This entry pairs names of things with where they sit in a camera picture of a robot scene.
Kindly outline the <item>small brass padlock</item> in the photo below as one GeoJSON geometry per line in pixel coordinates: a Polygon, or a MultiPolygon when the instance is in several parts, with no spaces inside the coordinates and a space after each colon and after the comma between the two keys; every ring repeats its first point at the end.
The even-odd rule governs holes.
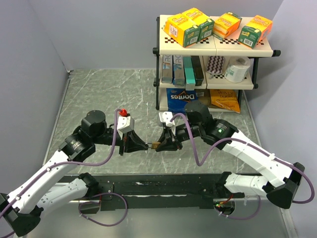
{"type": "Polygon", "coordinates": [[[147,145],[150,149],[156,150],[156,149],[160,146],[160,142],[146,142],[146,145],[147,145]]]}

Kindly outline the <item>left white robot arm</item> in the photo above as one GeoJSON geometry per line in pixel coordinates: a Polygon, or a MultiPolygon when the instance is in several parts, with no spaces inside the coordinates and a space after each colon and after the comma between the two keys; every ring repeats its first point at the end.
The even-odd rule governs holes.
{"type": "Polygon", "coordinates": [[[48,162],[20,187],[0,195],[0,215],[14,234],[19,237],[28,234],[47,213],[71,200],[97,196],[99,183],[89,173],[80,174],[68,185],[50,191],[77,166],[93,166],[85,160],[95,153],[97,144],[109,145],[111,152],[118,146],[121,154],[149,148],[134,131],[134,120],[125,110],[115,110],[114,125],[110,126],[104,112],[88,112],[48,162]]]}

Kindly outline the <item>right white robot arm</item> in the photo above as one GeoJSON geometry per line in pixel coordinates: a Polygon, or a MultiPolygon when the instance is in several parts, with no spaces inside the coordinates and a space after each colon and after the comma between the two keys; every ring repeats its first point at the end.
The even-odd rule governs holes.
{"type": "Polygon", "coordinates": [[[228,121],[214,119],[206,105],[192,101],[185,106],[184,114],[160,112],[158,118],[163,132],[157,152],[180,150],[183,141],[194,143],[194,138],[200,137],[212,149],[229,153],[258,172],[258,176],[224,172],[216,185],[219,196],[225,198],[232,193],[262,196],[283,209],[290,208],[295,202],[305,167],[278,160],[228,121]]]}

